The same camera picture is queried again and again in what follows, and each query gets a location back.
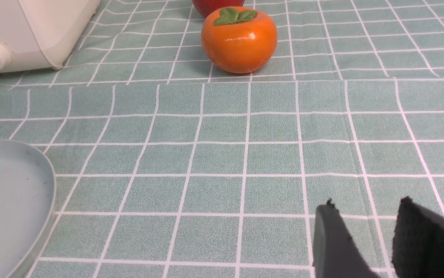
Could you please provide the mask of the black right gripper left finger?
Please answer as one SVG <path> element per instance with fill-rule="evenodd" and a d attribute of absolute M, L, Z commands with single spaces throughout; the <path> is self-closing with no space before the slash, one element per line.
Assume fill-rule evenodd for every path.
<path fill-rule="evenodd" d="M 316 278 L 377 278 L 361 256 L 331 199 L 315 212 L 313 267 Z"/>

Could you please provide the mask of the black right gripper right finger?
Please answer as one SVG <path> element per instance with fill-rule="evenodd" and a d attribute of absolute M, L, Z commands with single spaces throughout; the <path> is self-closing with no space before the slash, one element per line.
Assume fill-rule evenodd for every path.
<path fill-rule="evenodd" d="M 444 217 L 410 197 L 401 199 L 392 264 L 399 278 L 444 278 Z"/>

